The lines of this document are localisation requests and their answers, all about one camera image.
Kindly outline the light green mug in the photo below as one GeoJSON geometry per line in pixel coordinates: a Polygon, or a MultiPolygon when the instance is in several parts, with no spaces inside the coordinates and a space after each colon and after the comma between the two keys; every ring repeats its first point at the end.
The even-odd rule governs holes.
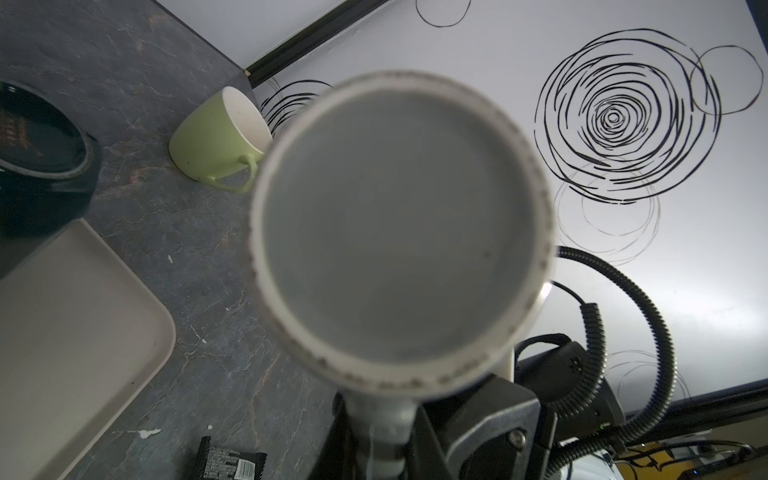
{"type": "Polygon", "coordinates": [[[172,135],[171,160],[187,177],[214,188],[247,193],[272,133],[254,103],[226,86],[198,106],[172,135]]]}

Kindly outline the grey mug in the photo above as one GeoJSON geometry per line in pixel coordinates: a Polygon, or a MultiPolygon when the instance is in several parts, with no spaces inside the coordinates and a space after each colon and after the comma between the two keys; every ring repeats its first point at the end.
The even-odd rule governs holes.
{"type": "Polygon", "coordinates": [[[554,224],[521,130],[442,76],[349,79],[276,138],[250,210],[257,302],[340,390],[365,478],[402,473],[418,405],[486,376],[529,330],[554,224]]]}

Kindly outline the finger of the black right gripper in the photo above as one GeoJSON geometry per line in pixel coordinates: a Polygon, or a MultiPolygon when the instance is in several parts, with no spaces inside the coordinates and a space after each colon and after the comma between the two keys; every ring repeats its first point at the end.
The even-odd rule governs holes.
{"type": "Polygon", "coordinates": [[[491,375],[418,407],[415,479],[525,479],[540,415],[536,395],[491,375]]]}

